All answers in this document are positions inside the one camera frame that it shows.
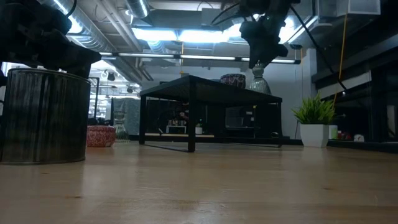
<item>black cable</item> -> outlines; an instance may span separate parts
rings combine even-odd
[[[214,9],[214,7],[208,2],[208,1],[201,1],[197,7],[197,11],[199,11],[199,7],[203,4],[203,3],[207,3],[207,5],[209,5],[212,9]]]
[[[239,3],[235,3],[235,4],[233,4],[232,6],[226,8],[224,11],[220,12],[220,13],[213,19],[213,21],[211,22],[211,24],[213,24],[214,21],[216,21],[218,18],[220,18],[220,16],[221,16],[222,14],[224,14],[226,11],[232,9],[233,7],[235,7],[235,6],[237,6],[237,5],[239,5]]]
[[[329,71],[334,74],[336,73],[333,68],[331,67],[331,65],[328,63],[328,60],[326,59],[325,55],[323,54],[321,48],[319,47],[319,45],[317,44],[316,40],[313,38],[310,30],[307,28],[307,26],[305,25],[304,21],[301,19],[300,15],[297,13],[297,11],[294,9],[293,6],[290,6],[290,9],[293,11],[293,13],[297,16],[298,20],[300,21],[300,23],[303,25],[303,28],[305,29],[305,31],[307,32],[308,36],[310,36],[311,41],[313,42],[316,50],[318,51],[318,53],[321,55],[324,63],[326,64],[326,66],[329,68]],[[340,86],[344,89],[347,90],[347,88],[344,86],[344,84],[337,79],[337,82],[340,84]]]
[[[65,16],[66,16],[66,17],[71,16],[72,13],[75,12],[76,6],[77,6],[77,0],[74,0],[72,8],[71,8],[70,11],[68,12],[68,14],[66,14]]]

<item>orange cable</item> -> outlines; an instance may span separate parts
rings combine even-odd
[[[348,17],[348,12],[346,12],[346,15],[344,18],[343,46],[341,47],[340,71],[338,74],[338,81],[341,80],[342,73],[343,73],[344,48],[345,48],[345,44],[346,44],[347,17]],[[336,93],[335,93],[335,99],[333,100],[333,107],[335,107],[335,104],[336,104],[337,92],[338,92],[338,85],[336,86]]]

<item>fluorescent light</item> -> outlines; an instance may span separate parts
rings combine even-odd
[[[250,61],[250,58],[242,58],[243,62]],[[296,63],[296,60],[292,59],[273,59],[272,63]]]
[[[102,60],[116,60],[116,57],[102,57]]]
[[[273,59],[272,63],[295,63],[296,60],[291,59]]]
[[[175,32],[173,30],[132,28],[132,31],[139,40],[177,40],[177,36],[175,35]]]
[[[305,26],[309,28],[315,21],[318,20],[318,16],[314,16]],[[302,35],[305,32],[304,27],[301,26],[300,30],[292,37],[289,39],[288,43],[292,43],[295,41],[300,35]]]
[[[204,55],[181,55],[182,59],[205,59],[205,60],[235,60],[235,57],[204,56]]]
[[[102,56],[112,56],[112,53],[109,52],[100,52],[99,54]]]
[[[122,57],[147,57],[147,58],[174,58],[172,54],[142,54],[142,53],[120,53]]]
[[[53,0],[53,1],[57,4],[57,6],[61,9],[61,11],[64,14],[68,13],[68,10],[65,8],[65,6],[63,6],[58,0]],[[72,22],[72,27],[70,28],[70,30],[68,32],[69,34],[78,34],[83,30],[82,26],[79,25],[79,23],[76,21],[75,18],[73,18],[72,16],[69,16],[68,19],[70,19],[70,21]]]
[[[220,43],[226,42],[228,36],[221,31],[184,30],[180,35],[180,40],[188,43]]]

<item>black metal table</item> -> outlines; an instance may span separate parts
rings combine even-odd
[[[139,144],[145,144],[147,97],[188,101],[190,121],[196,121],[197,112],[195,108],[197,103],[223,105],[225,108],[277,103],[279,109],[279,117],[277,118],[279,120],[279,140],[282,137],[282,120],[280,117],[282,106],[281,98],[189,75],[155,86],[148,90],[141,91]],[[195,152],[195,126],[195,122],[188,123],[188,150],[184,150],[185,152]],[[161,148],[181,151],[179,149],[172,149],[169,147]]]

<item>white wall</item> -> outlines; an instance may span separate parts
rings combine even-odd
[[[282,132],[284,136],[295,139],[297,120],[292,108],[302,104],[303,98],[316,95],[315,85],[311,76],[317,72],[317,56],[315,50],[308,50],[301,65],[270,64],[264,70],[264,78],[274,96],[281,97]],[[246,81],[251,83],[254,78],[251,70],[246,72]],[[300,126],[297,128],[297,139],[300,139]]]
[[[159,82],[169,82],[180,78],[180,67],[147,67],[147,71],[154,78],[153,82],[143,82],[142,89],[151,88]],[[202,78],[220,78],[228,73],[242,73],[246,75],[246,82],[251,83],[254,78],[251,70],[246,73],[240,68],[207,68],[185,67],[183,71]],[[264,78],[267,80],[274,96],[281,97],[282,102],[282,131],[284,136],[295,139],[297,120],[292,108],[299,107],[302,99],[316,95],[315,86],[311,82],[311,76],[317,72],[317,56],[314,49],[307,51],[302,65],[270,64],[264,70]],[[300,139],[300,126],[297,129],[297,139]]]

